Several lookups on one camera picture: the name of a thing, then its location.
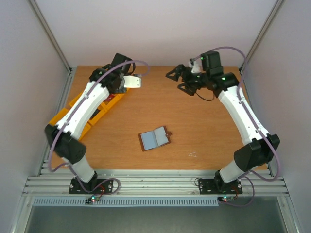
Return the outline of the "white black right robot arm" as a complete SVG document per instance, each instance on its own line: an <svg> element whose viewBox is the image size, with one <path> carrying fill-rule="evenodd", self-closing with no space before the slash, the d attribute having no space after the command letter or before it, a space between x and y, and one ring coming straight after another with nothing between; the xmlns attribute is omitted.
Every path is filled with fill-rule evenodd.
<svg viewBox="0 0 311 233"><path fill-rule="evenodd" d="M215 172L214 178L200 180L200 192L211 191L214 194L228 194L232 190L241 193L238 180L254 168L278 159L276 150L280 144L277 134L270 134L260 123L249 106L241 82L234 73L224 73L220 54L211 50L190 59L189 65L177 65L166 77L178 81L178 89L193 96L197 90L207 88L213 92L233 119L242 139L243 147L234 152L233 161Z"/></svg>

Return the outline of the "brown leather card holder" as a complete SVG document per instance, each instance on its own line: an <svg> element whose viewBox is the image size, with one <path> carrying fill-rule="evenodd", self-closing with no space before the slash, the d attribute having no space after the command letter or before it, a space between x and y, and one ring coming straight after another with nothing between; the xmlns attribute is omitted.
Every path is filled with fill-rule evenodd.
<svg viewBox="0 0 311 233"><path fill-rule="evenodd" d="M166 126L158 127L152 131L139 133L138 138L143 152L153 150L171 143L172 133Z"/></svg>

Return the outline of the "red VIP card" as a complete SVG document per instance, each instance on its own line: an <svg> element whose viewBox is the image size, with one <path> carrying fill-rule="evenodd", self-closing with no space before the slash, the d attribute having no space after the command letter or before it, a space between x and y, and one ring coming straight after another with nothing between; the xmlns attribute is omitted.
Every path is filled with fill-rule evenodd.
<svg viewBox="0 0 311 233"><path fill-rule="evenodd" d="M115 96L114 95L109 95L108 98L105 99L105 101L111 101Z"/></svg>

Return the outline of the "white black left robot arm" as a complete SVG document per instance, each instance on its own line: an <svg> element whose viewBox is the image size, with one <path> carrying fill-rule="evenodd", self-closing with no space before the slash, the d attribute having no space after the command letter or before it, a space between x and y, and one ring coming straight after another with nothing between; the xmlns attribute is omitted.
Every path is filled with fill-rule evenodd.
<svg viewBox="0 0 311 233"><path fill-rule="evenodd" d="M97 173L86 159L86 146L79 141L85 125L96 109L111 94L124 93L125 77L136 68L135 62L116 53L112 62L94 70L84 91L71 109L55 125L45 127L45 135L50 146L49 157L55 153L64 160L80 188L86 193L97 190Z"/></svg>

